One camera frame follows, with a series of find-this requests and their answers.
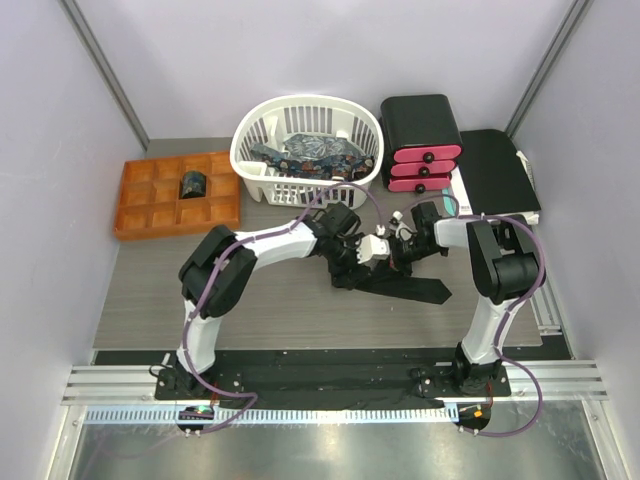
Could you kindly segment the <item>black tie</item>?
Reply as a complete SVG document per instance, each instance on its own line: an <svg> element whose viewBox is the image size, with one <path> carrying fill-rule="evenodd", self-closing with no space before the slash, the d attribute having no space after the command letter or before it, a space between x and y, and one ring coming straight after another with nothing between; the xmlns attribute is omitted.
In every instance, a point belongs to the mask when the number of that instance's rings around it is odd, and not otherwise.
<svg viewBox="0 0 640 480"><path fill-rule="evenodd" d="M367 267L368 277L358 278L355 288L346 290L434 305L442 305L452 296L441 280L410 276L410 271L396 270L388 261Z"/></svg>

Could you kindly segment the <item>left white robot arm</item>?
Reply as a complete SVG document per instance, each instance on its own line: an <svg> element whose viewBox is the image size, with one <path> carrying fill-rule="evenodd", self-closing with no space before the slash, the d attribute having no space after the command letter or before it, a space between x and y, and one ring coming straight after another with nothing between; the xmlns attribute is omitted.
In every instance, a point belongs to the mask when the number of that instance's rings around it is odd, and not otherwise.
<svg viewBox="0 0 640 480"><path fill-rule="evenodd" d="M213 228L179 271L185 327L176 352L176 380L190 398L205 397L213 385L209 369L224 315L241 299L251 275L291 259L319 256L328 264L331 285L352 290L369 275L356 258L361 219L343 204L332 204L283 225L254 232Z"/></svg>

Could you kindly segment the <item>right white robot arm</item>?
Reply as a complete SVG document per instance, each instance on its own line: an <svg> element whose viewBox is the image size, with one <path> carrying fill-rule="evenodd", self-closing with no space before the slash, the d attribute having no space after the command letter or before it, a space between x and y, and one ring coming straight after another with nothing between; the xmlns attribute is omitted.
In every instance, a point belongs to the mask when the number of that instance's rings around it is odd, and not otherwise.
<svg viewBox="0 0 640 480"><path fill-rule="evenodd" d="M468 251L478 302L467 334L456 346L450 378L462 395L479 396L499 377L503 344L521 305L544 283L539 241L520 215L462 215L443 218L435 204L392 214L389 239L393 266L412 263L456 247Z"/></svg>

